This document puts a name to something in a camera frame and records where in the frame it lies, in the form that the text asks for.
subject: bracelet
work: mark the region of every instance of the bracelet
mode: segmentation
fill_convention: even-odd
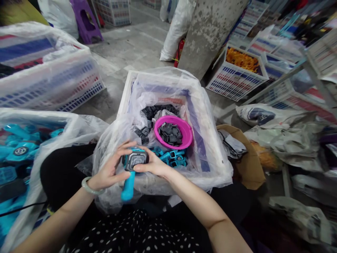
[[[91,179],[91,178],[92,178],[92,177],[86,177],[85,179],[82,180],[82,186],[83,186],[83,188],[84,188],[87,192],[89,192],[89,193],[91,193],[91,194],[94,194],[94,195],[101,195],[101,194],[104,192],[104,190],[95,191],[95,190],[91,189],[91,188],[88,186],[87,181],[88,181],[89,179]]]

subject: woman's right hand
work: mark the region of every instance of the woman's right hand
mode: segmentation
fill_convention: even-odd
[[[168,174],[174,169],[167,164],[165,164],[159,157],[156,156],[151,150],[147,147],[140,146],[139,148],[145,150],[149,157],[148,163],[146,164],[137,164],[133,167],[136,172],[151,172],[160,177],[167,177]]]

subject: woman's left hand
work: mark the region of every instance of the woman's left hand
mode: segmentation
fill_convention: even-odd
[[[116,175],[116,169],[121,157],[132,153],[132,151],[127,148],[136,145],[137,142],[127,141],[119,146],[116,153],[109,158],[103,168],[88,181],[88,186],[93,190],[99,191],[108,188],[119,181],[128,179],[130,177],[130,172],[124,171]]]

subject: hand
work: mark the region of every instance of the hand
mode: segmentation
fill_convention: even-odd
[[[119,146],[116,153],[109,158],[103,168],[88,181],[88,186],[93,190],[99,191],[108,188],[119,181],[128,179],[130,177],[130,172],[124,171],[116,175],[116,169],[120,162],[120,158],[132,153],[132,150],[127,148],[135,145],[137,145],[137,142],[127,141]]]
[[[140,146],[139,148],[145,150],[148,155],[148,163],[146,164],[137,164],[133,167],[136,172],[151,172],[160,177],[166,177],[174,169],[165,164],[159,157],[156,156],[151,150],[147,147]]]

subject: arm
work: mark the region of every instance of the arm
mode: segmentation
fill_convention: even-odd
[[[123,155],[132,153],[126,148],[135,146],[136,142],[122,144],[104,165],[104,167],[87,183],[93,190],[101,190],[126,180],[130,172],[115,175],[116,167]],[[44,253],[59,252],[67,241],[85,211],[88,209],[95,195],[81,187],[57,212],[36,229],[13,253]]]
[[[216,201],[186,179],[182,174],[164,164],[152,151],[141,147],[149,154],[148,164],[138,164],[137,172],[151,172],[166,179],[195,217],[206,228],[214,252],[252,252],[232,221]]]

